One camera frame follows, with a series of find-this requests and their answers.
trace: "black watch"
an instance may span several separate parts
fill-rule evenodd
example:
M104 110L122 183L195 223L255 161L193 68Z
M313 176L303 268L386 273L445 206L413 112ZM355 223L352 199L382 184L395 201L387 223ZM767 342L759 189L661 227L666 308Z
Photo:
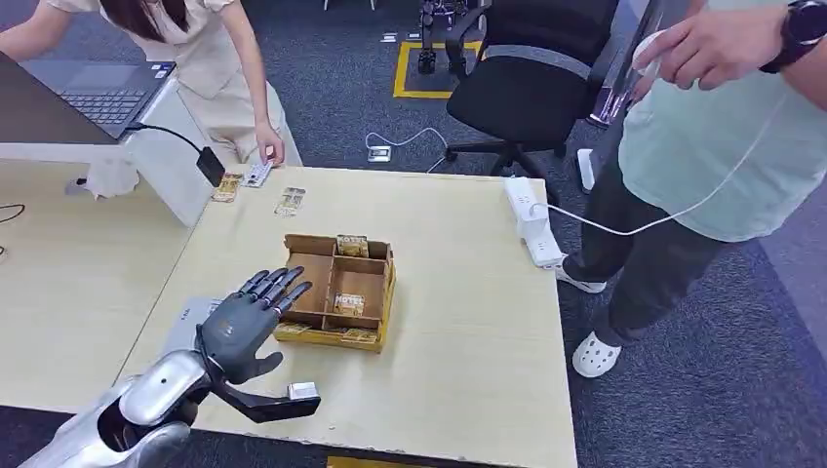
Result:
M827 35L827 1L798 0L790 4L781 28L784 45L773 61L761 67L764 73L778 73L815 49Z

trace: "robotic finger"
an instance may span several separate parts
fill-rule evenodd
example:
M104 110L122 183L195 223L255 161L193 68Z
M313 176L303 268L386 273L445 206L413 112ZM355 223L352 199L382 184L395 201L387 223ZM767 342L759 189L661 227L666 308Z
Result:
M287 268L279 268L278 270L270 273L267 275L263 280L261 280L256 287L253 289L251 294L253 297L251 298L252 301L256 301L259 297L265 295L273 286L278 283L282 277L285 276L287 273Z
M250 291L253 290L253 288L256 287L258 282L263 280L264 277L266 277L268 274L270 274L270 272L267 271L267 270L261 270L258 273L255 273L255 275L253 275L253 278L247 280L247 283L245 283L241 288L238 289L238 293L241 293L241 294L249 293Z

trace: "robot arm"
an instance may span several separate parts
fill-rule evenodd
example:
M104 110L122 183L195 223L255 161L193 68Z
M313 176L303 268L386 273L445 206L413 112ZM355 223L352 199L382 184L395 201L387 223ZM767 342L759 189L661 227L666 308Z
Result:
M273 398L231 387L276 369L281 353L256 351L281 315L312 287L290 288L297 267L260 271L228 296L196 330L194 350L173 351L146 373L118 382L66 421L21 468L159 467L189 436L198 405L210 393L255 422L313 414L321 403L313 383L295 383Z

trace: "light wood tabletop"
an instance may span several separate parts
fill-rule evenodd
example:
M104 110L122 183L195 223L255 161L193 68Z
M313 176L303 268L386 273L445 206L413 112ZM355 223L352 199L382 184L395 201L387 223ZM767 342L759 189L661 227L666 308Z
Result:
M307 191L296 217L273 211ZM534 186L545 199L541 181ZM256 425L215 397L196 427L335 447L523 467L575 467L554 274L533 266L500 179L290 168L231 204L211 203L122 375L164 346L184 302L224 297L283 266L285 234L365 235L391 244L397 284L381 354L269 339L282 366L242 388L314 381L310 417Z
M189 230L155 193L63 193L85 164L0 161L0 405L77 411L116 379ZM0 218L13 214L4 210Z

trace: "yellow tape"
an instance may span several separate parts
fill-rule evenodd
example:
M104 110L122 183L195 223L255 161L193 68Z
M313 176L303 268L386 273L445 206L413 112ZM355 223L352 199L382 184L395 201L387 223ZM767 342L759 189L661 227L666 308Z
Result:
M412 465L400 465L385 461L359 460L340 456L328 457L328 468L417 468Z
M474 57L480 54L483 47L482 41L474 41L465 44L465 49L474 51ZM421 49L419 42L402 42L399 45L399 59L396 62L396 76L393 80L394 98L419 98L419 99L447 99L451 97L450 91L409 91L405 89L405 80L408 75L408 63L411 57L411 50ZM434 43L434 49L445 49L445 43Z

